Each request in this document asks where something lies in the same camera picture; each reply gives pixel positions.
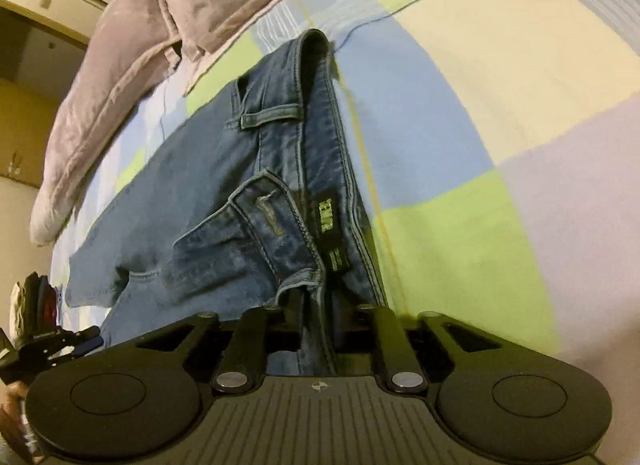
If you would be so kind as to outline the stack of folded clothes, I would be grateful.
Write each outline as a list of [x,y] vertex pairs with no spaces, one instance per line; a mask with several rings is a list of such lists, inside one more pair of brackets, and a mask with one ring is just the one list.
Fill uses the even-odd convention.
[[9,339],[17,348],[56,328],[58,294],[46,275],[32,272],[13,286],[10,298]]

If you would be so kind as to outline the mauve pillow far side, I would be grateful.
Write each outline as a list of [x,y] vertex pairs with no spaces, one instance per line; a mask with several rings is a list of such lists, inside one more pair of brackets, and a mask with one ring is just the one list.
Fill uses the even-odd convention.
[[180,63],[166,0],[111,0],[56,112],[29,235],[42,246],[63,228],[97,159],[138,101]]

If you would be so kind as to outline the checkered bed sheet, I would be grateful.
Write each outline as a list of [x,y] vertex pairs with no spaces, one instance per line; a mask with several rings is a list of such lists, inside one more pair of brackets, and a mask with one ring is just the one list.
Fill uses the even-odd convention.
[[566,360],[639,355],[639,0],[281,0],[143,99],[55,245],[70,256],[184,121],[309,28],[332,40],[388,301]]

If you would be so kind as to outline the blue denim jeans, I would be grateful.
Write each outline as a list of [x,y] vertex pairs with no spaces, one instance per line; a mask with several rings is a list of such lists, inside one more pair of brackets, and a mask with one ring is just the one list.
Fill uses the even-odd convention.
[[384,294],[317,30],[266,55],[182,123],[70,259],[65,301],[104,307],[114,346],[200,312],[298,296],[302,344],[272,374],[334,375],[346,311]]

